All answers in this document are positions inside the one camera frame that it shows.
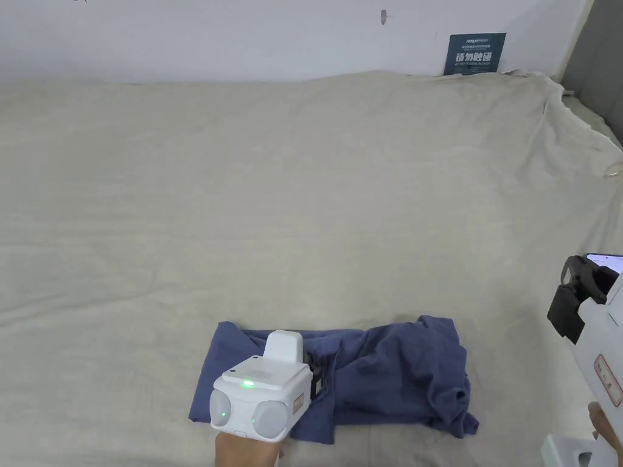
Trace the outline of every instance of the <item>bed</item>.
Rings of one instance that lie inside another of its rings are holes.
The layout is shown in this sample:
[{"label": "bed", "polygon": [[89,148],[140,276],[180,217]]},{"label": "bed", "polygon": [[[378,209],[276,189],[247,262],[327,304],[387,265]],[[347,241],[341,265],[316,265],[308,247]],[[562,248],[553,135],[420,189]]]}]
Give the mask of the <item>bed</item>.
[{"label": "bed", "polygon": [[546,319],[623,252],[623,160],[532,73],[0,90],[0,465],[209,465],[216,324],[452,318],[477,435],[340,427],[284,466],[538,465],[590,393]]}]

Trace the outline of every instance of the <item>blue sign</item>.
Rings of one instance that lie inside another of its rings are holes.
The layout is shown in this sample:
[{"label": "blue sign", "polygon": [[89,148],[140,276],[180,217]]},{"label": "blue sign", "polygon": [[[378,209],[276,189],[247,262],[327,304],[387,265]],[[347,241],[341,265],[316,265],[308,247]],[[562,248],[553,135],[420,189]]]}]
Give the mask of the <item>blue sign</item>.
[{"label": "blue sign", "polygon": [[452,34],[445,59],[444,75],[475,75],[498,70],[506,32],[494,34]]}]

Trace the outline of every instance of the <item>smartphone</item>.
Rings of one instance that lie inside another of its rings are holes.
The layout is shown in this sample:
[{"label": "smartphone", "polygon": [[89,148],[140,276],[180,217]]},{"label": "smartphone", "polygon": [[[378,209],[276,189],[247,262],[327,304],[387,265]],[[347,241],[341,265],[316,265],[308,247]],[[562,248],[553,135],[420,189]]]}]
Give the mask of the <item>smartphone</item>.
[{"label": "smartphone", "polygon": [[598,255],[589,253],[586,255],[597,266],[608,266],[611,270],[621,274],[623,272],[623,255]]}]

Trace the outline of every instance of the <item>white device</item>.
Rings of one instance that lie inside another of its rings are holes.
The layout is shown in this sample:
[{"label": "white device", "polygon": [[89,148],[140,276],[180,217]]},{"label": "white device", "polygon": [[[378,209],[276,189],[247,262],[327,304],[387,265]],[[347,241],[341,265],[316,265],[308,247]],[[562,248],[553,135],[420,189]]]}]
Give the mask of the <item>white device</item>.
[{"label": "white device", "polygon": [[225,371],[210,396],[211,425],[243,438],[283,440],[310,405],[313,374],[303,363],[303,338],[273,331],[262,356]]},{"label": "white device", "polygon": [[[607,266],[618,272],[619,277],[609,288],[607,295],[597,297],[596,300],[589,296],[580,303],[577,315],[584,323],[583,327],[579,336],[570,332],[572,337],[566,336],[566,341],[616,435],[623,440],[623,258],[609,255],[587,257],[598,266]],[[592,265],[587,267],[576,278],[582,276],[582,281],[586,281],[589,274],[599,274]],[[578,288],[580,299],[588,289],[590,287]],[[550,321],[559,329],[559,323],[551,318]],[[580,440],[548,435],[541,448],[541,455],[547,467],[617,466],[616,452],[601,437],[597,440]]]}]

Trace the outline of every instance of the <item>wrinkled fabric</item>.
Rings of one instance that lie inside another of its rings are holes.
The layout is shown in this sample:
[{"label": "wrinkled fabric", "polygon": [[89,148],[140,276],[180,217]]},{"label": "wrinkled fabric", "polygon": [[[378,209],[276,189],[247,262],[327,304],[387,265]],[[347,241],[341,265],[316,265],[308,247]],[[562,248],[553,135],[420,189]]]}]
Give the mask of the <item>wrinkled fabric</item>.
[{"label": "wrinkled fabric", "polygon": [[[261,354],[271,331],[219,323],[203,364],[189,418],[210,422],[214,381]],[[470,383],[466,350],[451,319],[422,316],[416,323],[367,331],[298,331],[303,350],[323,368],[323,388],[294,426],[294,439],[333,444],[335,425],[422,423],[457,438],[473,435],[467,412]]]}]

